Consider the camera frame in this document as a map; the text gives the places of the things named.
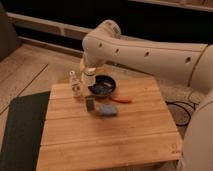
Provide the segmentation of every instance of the cable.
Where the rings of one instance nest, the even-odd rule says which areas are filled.
[[[188,101],[189,101],[190,103],[192,103],[192,104],[196,107],[197,105],[199,105],[199,103],[195,103],[195,102],[193,102],[193,100],[191,99],[191,96],[192,96],[192,94],[193,94],[194,92],[195,92],[195,91],[192,90],[192,91],[189,93],[189,95],[188,95]]]
[[[187,121],[186,123],[183,123],[183,124],[178,124],[178,123],[176,123],[176,126],[179,126],[179,127],[188,126],[188,124],[189,124],[189,122],[190,122],[190,120],[191,120],[191,114],[190,114],[190,112],[189,112],[185,107],[179,105],[178,103],[182,103],[182,104],[188,105],[188,106],[190,106],[192,109],[194,109],[194,107],[193,107],[192,105],[190,105],[190,104],[188,104],[188,103],[186,103],[186,102],[182,102],[182,101],[174,101],[174,102],[168,102],[168,101],[167,101],[167,102],[166,102],[166,104],[167,104],[168,106],[169,106],[169,105],[174,105],[174,106],[177,106],[177,107],[183,109],[183,110],[186,112],[187,116],[188,116],[188,121]]]

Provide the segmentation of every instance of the blue sponge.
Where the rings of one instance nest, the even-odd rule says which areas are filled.
[[[99,107],[99,113],[102,116],[115,116],[117,115],[118,110],[115,105],[101,105]]]

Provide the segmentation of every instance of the black cable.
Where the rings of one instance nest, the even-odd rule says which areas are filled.
[[[179,126],[179,127],[188,126],[188,124],[189,124],[189,122],[190,122],[190,120],[191,120],[191,114],[190,114],[190,112],[189,112],[185,107],[183,107],[183,106],[181,106],[181,105],[179,105],[179,104],[177,104],[177,103],[186,104],[186,105],[188,105],[188,106],[190,106],[190,107],[192,107],[192,108],[193,108],[193,106],[191,106],[190,104],[188,104],[188,103],[186,103],[186,102],[181,102],[181,101],[166,102],[166,104],[167,104],[168,106],[169,106],[169,105],[174,105],[174,106],[177,106],[177,107],[183,109],[183,110],[186,112],[187,116],[188,116],[188,121],[187,121],[186,123],[184,123],[184,124],[177,124],[177,123],[176,123],[176,126]]]
[[[185,105],[187,105],[187,106],[189,106],[189,107],[191,107],[193,110],[196,110],[196,106],[193,104],[193,105],[191,105],[191,104],[189,104],[189,103],[187,103],[187,102],[183,102],[183,101],[172,101],[172,102],[166,102],[166,103],[181,103],[181,104],[185,104]]]

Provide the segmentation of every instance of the small bottle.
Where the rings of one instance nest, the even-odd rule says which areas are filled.
[[[81,97],[80,81],[77,78],[75,71],[70,71],[70,84],[72,87],[73,97]]]
[[[82,76],[81,76],[81,81],[83,82],[84,85],[86,86],[93,86],[96,82],[95,80],[95,71],[96,68],[85,68]]]

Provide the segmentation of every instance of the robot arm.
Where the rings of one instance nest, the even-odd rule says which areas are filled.
[[[86,68],[109,60],[209,92],[187,129],[180,170],[212,171],[213,46],[127,41],[120,36],[120,28],[111,20],[91,31],[83,40]]]
[[[206,86],[199,83],[206,68],[206,63],[199,66],[201,57],[209,58],[213,54],[213,47],[205,55],[207,44],[128,41],[120,37],[120,28],[112,20],[106,20],[92,30],[83,40],[85,65],[89,68],[99,67],[108,60],[203,92],[213,86],[211,82],[206,82]]]

